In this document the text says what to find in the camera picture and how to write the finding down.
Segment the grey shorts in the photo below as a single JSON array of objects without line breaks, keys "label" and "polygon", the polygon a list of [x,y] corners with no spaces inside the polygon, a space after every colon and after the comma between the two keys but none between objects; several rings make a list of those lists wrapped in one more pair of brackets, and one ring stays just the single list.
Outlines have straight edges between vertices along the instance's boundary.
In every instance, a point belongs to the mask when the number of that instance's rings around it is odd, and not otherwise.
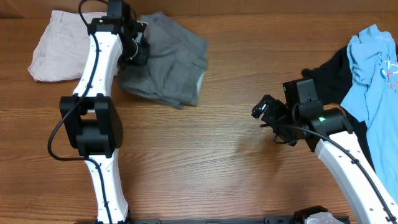
[{"label": "grey shorts", "polygon": [[208,67],[208,42],[163,12],[141,16],[148,23],[147,64],[118,72],[119,88],[175,108],[196,106]]}]

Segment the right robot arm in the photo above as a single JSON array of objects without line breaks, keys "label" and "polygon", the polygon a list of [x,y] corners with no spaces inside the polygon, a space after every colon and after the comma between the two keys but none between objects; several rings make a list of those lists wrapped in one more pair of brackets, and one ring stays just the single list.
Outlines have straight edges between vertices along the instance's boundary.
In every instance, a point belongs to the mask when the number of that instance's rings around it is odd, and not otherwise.
[{"label": "right robot arm", "polygon": [[335,178],[358,223],[397,223],[397,204],[369,165],[345,114],[324,109],[311,79],[285,82],[283,89],[285,103],[264,95],[252,117],[272,128],[276,144],[304,140]]}]

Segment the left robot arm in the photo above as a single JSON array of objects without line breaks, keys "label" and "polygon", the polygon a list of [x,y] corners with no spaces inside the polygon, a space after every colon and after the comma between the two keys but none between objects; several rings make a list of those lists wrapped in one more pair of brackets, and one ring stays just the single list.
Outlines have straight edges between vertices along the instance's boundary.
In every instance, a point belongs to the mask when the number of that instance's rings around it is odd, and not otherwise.
[{"label": "left robot arm", "polygon": [[118,166],[123,143],[123,124],[111,99],[117,69],[143,66],[150,45],[145,40],[146,22],[137,20],[135,10],[123,0],[106,2],[105,16],[85,22],[90,49],[83,75],[71,96],[60,99],[61,120],[50,134],[47,149],[52,151],[55,134],[64,126],[76,161],[90,172],[96,195],[96,223],[132,223],[124,197]]}]

